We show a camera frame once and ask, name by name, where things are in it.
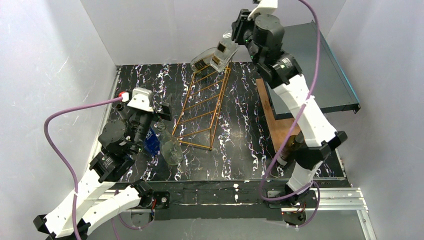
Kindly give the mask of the clear square bottle black cap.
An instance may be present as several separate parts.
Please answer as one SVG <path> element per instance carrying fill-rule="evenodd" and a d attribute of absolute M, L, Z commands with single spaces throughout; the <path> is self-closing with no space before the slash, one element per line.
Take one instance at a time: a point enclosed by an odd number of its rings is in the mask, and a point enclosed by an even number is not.
<path fill-rule="evenodd" d="M 222 72 L 232 57 L 237 52 L 239 45 L 232 39 L 233 29 L 230 27 L 218 42 L 215 51 L 213 52 L 210 65 L 218 72 Z"/>

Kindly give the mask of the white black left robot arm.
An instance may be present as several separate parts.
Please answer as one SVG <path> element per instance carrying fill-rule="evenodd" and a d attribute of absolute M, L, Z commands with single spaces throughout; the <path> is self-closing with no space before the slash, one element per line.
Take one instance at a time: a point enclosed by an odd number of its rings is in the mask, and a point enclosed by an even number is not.
<path fill-rule="evenodd" d="M 142 179 L 99 201 L 134 165 L 133 155 L 144 147 L 152 122 L 171 119 L 171 98 L 163 101 L 161 110 L 157 111 L 152 94 L 150 90 L 136 88 L 121 92 L 112 100 L 120 119 L 105 124 L 98 137 L 100 152 L 89 163 L 83 177 L 74 180 L 73 191 L 53 211 L 34 218 L 37 231 L 46 234 L 49 240 L 85 240 L 96 228 L 126 210 L 156 206 L 160 198 Z"/>

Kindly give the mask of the clear pear-shaped glass bottle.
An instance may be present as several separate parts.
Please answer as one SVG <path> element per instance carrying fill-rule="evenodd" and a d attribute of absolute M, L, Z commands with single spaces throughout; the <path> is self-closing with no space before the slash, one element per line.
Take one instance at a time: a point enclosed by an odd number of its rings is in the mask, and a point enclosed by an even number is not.
<path fill-rule="evenodd" d="M 159 132 L 158 140 L 161 155 L 170 166 L 177 166 L 183 160 L 180 142 L 170 134 L 162 121 L 156 124 L 156 129 Z"/>

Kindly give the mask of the gold wire wine rack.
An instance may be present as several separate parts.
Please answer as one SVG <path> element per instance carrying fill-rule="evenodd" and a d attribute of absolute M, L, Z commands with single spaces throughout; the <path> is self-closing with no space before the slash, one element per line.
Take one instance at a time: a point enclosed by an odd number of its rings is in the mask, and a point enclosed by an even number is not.
<path fill-rule="evenodd" d="M 183 145 L 211 151 L 217 132 L 231 64 L 217 71 L 206 66 L 192 74 L 172 134 Z"/>

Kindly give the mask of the clear bottle with dark label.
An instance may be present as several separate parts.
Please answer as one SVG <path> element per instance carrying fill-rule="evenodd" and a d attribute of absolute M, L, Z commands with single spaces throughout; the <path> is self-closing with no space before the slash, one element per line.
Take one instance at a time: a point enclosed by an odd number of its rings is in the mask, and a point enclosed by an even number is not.
<path fill-rule="evenodd" d="M 211 47 L 194 57 L 190 62 L 190 67 L 194 72 L 198 72 L 210 65 L 212 56 L 217 48 Z"/>

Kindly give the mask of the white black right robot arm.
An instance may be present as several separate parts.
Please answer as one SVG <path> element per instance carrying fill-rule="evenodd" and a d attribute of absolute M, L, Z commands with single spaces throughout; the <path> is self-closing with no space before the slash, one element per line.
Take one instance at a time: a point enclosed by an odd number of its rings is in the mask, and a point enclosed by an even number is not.
<path fill-rule="evenodd" d="M 329 123 L 312 95 L 314 85 L 307 86 L 296 59 L 282 49 L 285 29 L 278 17 L 241 9 L 231 27 L 232 40 L 247 48 L 261 78 L 282 99 L 300 127 L 304 145 L 295 151 L 286 195 L 279 199 L 298 197 L 309 190 L 315 172 L 347 140 L 347 134 Z"/>

